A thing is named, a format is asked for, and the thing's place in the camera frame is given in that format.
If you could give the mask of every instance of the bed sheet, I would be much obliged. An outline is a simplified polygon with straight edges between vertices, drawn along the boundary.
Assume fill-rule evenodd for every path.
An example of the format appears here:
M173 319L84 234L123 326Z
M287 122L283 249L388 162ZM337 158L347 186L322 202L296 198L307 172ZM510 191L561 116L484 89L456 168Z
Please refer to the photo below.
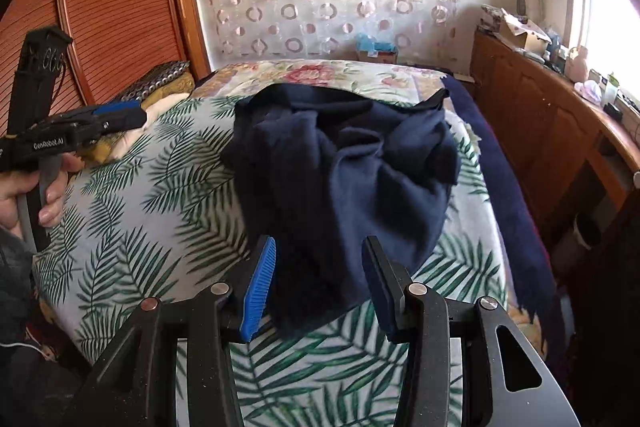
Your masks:
M34 275L59 323L90 362L146 296L191 298L219 280L246 250L232 172L220 162L231 138L234 103L272 82L355 90L392 103L417 103L441 87L441 73L360 62L282 61L235 65L222 89L191 98L163 115L124 158L83 171L68 187L52 245ZM446 119L462 169L440 240L414 279L442 295L506 305L504 254L478 156L465 123ZM407 345L390 344L372 304L296 341L272 329L232 347L245 423L320 427L393 423ZM177 364L177 413L186 415L187 346ZM460 346L452 341L450 425L460 425Z

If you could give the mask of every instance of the white cable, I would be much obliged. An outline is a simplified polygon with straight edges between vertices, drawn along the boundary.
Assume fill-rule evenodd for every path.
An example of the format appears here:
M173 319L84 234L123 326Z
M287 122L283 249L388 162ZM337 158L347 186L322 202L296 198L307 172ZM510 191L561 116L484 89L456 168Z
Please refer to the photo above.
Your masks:
M11 344L3 344L0 343L0 347L31 347L31 349L35 349L38 353L40 353L46 360L49 360L49 357L41 350L39 347L31 346L31 344L25 344L22 342L14 342Z

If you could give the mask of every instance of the gray sleeve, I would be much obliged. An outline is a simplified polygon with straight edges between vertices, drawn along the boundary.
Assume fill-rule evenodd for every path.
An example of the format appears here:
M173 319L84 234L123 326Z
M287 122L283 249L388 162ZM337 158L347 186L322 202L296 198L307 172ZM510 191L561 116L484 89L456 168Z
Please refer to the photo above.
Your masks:
M31 302L31 260L26 243L0 227L0 342L24 338Z

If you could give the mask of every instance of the folded blanket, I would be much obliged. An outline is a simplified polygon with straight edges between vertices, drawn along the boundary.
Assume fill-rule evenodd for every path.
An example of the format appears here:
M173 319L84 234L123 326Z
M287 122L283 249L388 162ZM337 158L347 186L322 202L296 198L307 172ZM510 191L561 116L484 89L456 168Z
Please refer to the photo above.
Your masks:
M460 161L441 89L396 107L327 87L273 84L236 104L222 153L249 244L278 246L268 310L283 337L369 298L361 245L377 235L410 271L431 253Z

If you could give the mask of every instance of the person's arm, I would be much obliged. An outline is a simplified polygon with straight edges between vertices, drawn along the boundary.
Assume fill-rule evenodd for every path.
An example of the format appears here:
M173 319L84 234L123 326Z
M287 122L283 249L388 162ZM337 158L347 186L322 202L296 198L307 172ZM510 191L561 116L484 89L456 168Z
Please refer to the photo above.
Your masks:
M55 227L62 219L68 172L82 168L82 160L63 155L57 179L46 192L47 204L40 210L43 227ZM26 194L38 183L39 172L0 173L0 343L19 341L31 299L31 259L33 253L22 240L15 197Z

